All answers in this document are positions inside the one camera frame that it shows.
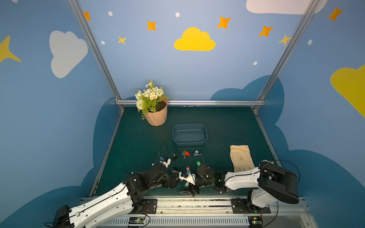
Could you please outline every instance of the towel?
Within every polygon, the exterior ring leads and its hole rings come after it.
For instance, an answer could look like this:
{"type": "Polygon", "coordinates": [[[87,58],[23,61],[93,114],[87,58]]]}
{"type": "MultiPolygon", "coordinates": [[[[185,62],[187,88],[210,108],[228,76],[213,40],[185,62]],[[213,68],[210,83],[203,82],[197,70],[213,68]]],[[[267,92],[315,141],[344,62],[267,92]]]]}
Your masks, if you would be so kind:
{"type": "Polygon", "coordinates": [[[255,165],[251,158],[249,146],[231,145],[230,155],[235,173],[254,169],[255,165]]]}

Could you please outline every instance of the flower pot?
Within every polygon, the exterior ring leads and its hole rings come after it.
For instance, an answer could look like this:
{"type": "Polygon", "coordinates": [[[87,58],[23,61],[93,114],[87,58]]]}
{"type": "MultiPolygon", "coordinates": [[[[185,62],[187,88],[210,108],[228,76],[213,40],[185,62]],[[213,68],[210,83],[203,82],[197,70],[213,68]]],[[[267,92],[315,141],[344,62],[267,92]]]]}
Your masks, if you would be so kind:
{"type": "Polygon", "coordinates": [[[149,112],[145,115],[145,118],[149,124],[152,126],[160,126],[166,122],[167,118],[167,100],[162,99],[166,103],[166,106],[159,112],[149,112]]]}

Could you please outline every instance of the blue plastic tray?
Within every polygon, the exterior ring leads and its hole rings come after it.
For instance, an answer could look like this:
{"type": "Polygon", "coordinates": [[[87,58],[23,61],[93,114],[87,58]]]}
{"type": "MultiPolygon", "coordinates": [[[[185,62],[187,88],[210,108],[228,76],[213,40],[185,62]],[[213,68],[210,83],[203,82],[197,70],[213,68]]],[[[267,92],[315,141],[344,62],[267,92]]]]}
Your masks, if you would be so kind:
{"type": "Polygon", "coordinates": [[[177,146],[200,146],[208,139],[207,128],[203,124],[177,124],[172,138],[177,146]]]}

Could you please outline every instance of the metal grate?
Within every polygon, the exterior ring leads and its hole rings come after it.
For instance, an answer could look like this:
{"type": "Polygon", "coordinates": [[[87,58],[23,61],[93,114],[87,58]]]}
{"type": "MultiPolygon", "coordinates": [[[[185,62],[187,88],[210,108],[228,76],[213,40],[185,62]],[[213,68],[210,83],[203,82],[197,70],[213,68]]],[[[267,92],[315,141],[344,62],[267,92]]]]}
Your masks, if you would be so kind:
{"type": "MultiPolygon", "coordinates": [[[[129,216],[116,217],[99,227],[125,227],[128,224],[129,216]]],[[[249,225],[247,216],[169,216],[169,217],[151,217],[148,226],[244,226],[249,225]]]]}

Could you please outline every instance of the dark green mat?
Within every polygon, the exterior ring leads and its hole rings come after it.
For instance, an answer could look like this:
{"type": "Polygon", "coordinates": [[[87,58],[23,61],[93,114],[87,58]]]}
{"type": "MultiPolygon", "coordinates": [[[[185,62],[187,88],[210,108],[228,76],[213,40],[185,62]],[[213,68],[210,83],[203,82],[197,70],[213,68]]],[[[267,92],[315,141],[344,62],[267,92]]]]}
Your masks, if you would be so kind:
{"type": "MultiPolygon", "coordinates": [[[[156,162],[162,142],[160,155],[171,152],[179,158],[169,165],[169,172],[174,166],[185,170],[190,166],[196,170],[196,161],[203,163],[199,156],[191,155],[186,160],[181,155],[183,150],[194,153],[195,150],[203,155],[205,164],[216,172],[233,171],[230,158],[230,145],[248,145],[252,160],[258,166],[262,160],[273,160],[273,155],[266,143],[264,135],[249,107],[168,107],[165,124],[154,127],[141,115],[135,107],[127,107],[124,111],[114,143],[110,150],[103,174],[100,179],[96,196],[100,196],[125,180],[129,172],[149,169],[156,162]],[[208,140],[202,146],[178,147],[172,139],[172,128],[176,124],[202,123],[206,126],[208,140]]],[[[176,189],[159,187],[148,191],[150,196],[175,196],[184,188],[184,181],[180,181],[176,189]]],[[[229,195],[246,195],[248,189],[238,189],[229,195]]],[[[201,188],[201,195],[220,195],[209,188],[201,188]]]]}

